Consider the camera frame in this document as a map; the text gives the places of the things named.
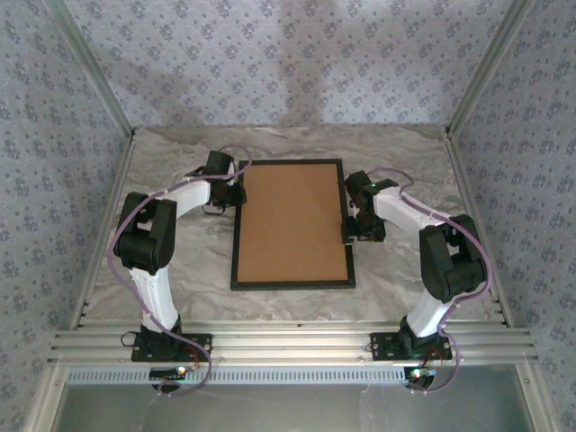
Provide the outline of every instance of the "floral wallpaper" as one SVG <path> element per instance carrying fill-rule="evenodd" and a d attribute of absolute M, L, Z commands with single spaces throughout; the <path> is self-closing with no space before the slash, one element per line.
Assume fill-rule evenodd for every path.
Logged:
<path fill-rule="evenodd" d="M 76 303 L 126 139 L 44 8 L 0 4 L 0 430 Z"/>
<path fill-rule="evenodd" d="M 68 0 L 134 126 L 446 124 L 509 0 Z"/>
<path fill-rule="evenodd" d="M 576 5 L 536 0 L 457 137 L 514 321 L 576 430 Z"/>

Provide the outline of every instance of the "white surface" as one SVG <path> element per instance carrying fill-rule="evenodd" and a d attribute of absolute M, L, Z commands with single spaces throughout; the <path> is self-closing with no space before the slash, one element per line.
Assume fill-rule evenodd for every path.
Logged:
<path fill-rule="evenodd" d="M 254 159 L 341 158 L 345 176 L 376 165 L 397 167 L 415 176 L 416 185 L 410 189 L 415 198 L 449 214 L 464 211 L 439 128 L 366 125 L 199 128 L 164 130 L 163 135 L 138 130 L 118 213 L 128 192 L 169 186 L 203 165 L 211 149 L 230 143 L 247 146 Z M 241 152 L 233 156 L 244 157 Z M 396 321 L 416 305 L 424 289 L 418 240 L 389 226 L 383 244 L 353 245 L 353 290 L 232 292 L 233 231 L 233 209 L 221 217 L 195 210 L 178 220 L 170 283 L 183 320 Z M 491 307 L 489 301 L 465 304 L 454 317 L 490 319 Z M 85 312 L 95 320 L 140 319 L 138 304 L 116 283 L 105 260 Z"/>

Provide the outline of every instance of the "aluminum rail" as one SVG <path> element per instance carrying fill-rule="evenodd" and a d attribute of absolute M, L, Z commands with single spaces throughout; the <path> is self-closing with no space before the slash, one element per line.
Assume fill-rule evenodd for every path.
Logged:
<path fill-rule="evenodd" d="M 120 342 L 140 324 L 84 323 L 77 331 L 59 332 L 49 364 L 63 366 L 180 365 L 134 364 L 131 348 Z M 374 362 L 367 349 L 373 332 L 395 332 L 398 324 L 378 321 L 214 321 L 184 323 L 184 333 L 211 333 L 212 360 L 226 366 L 395 365 L 420 362 Z M 498 322 L 453 321 L 446 331 L 454 335 L 462 365 L 514 365 L 533 363 L 536 351 L 529 330 L 507 328 Z M 130 343 L 130 335 L 125 338 Z M 453 361 L 444 362 L 451 365 Z"/>

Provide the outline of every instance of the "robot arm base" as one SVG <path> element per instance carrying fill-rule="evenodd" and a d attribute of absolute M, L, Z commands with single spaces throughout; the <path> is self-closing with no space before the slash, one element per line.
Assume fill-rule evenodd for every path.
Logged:
<path fill-rule="evenodd" d="M 406 317 L 400 322 L 398 332 L 372 333 L 370 341 L 372 359 L 375 362 L 452 359 L 452 349 L 446 337 L 440 337 L 437 333 L 417 337 L 410 329 Z"/>
<path fill-rule="evenodd" d="M 213 335 L 208 333 L 183 333 L 179 317 L 170 331 L 183 338 L 191 339 L 203 346 L 209 353 L 212 352 Z M 136 334 L 131 356 L 131 361 L 135 363 L 173 362 L 186 365 L 191 362 L 200 363 L 207 360 L 202 351 L 194 350 L 179 339 L 173 338 L 166 333 L 158 333 L 144 325 L 140 326 L 140 332 Z"/>

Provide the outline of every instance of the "wooden board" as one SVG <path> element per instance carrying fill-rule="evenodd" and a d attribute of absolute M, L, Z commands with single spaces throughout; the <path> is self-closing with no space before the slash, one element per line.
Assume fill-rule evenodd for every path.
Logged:
<path fill-rule="evenodd" d="M 232 290 L 356 286 L 340 159 L 254 161 L 239 181 L 247 203 L 236 212 Z"/>

